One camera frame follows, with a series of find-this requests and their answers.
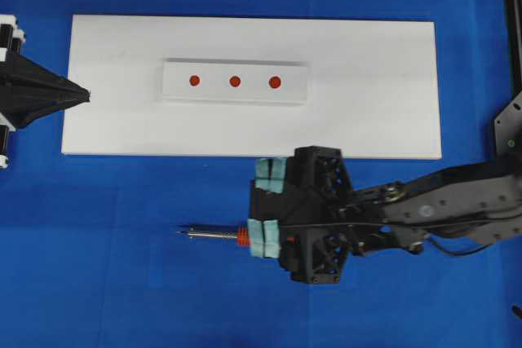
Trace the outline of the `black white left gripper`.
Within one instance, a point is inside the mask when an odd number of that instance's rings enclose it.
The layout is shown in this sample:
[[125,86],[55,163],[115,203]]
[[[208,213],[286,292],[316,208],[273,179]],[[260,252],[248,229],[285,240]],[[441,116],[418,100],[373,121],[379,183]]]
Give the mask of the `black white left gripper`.
[[90,101],[88,90],[17,54],[25,40],[25,32],[19,28],[17,18],[1,14],[1,86],[33,96],[1,98],[2,169],[9,166],[9,134],[15,128],[25,128],[41,117]]

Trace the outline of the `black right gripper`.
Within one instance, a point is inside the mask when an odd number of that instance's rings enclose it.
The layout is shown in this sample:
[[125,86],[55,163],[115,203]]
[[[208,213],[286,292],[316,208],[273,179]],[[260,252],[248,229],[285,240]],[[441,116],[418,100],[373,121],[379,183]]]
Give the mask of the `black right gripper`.
[[392,247],[382,228],[377,210],[353,189],[340,150],[305,147],[256,162],[250,255],[276,260],[293,281],[337,284],[350,255]]

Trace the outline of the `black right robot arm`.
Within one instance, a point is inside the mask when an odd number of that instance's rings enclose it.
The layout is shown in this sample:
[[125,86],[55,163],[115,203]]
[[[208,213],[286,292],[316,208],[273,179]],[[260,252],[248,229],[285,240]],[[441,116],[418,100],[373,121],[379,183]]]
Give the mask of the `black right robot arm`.
[[349,256],[417,255],[433,236],[489,246],[521,233],[521,155],[356,190],[338,149],[298,148],[257,162],[247,230],[253,257],[305,284],[338,283]]

